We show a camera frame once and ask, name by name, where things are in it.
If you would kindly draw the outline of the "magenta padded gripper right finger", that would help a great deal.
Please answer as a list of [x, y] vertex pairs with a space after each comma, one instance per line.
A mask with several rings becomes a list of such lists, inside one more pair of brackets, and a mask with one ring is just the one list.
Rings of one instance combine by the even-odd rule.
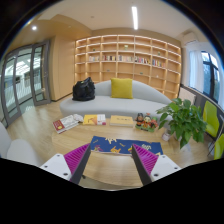
[[166, 155], [155, 155], [133, 144], [132, 157], [143, 185], [150, 184], [180, 170], [180, 167]]

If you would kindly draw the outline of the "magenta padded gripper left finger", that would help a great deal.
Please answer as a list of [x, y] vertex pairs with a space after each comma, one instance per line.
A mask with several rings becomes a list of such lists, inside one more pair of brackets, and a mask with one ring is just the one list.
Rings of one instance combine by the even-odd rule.
[[41, 166], [41, 169], [74, 184], [79, 184], [90, 153], [90, 144], [85, 144], [65, 155], [55, 154]]

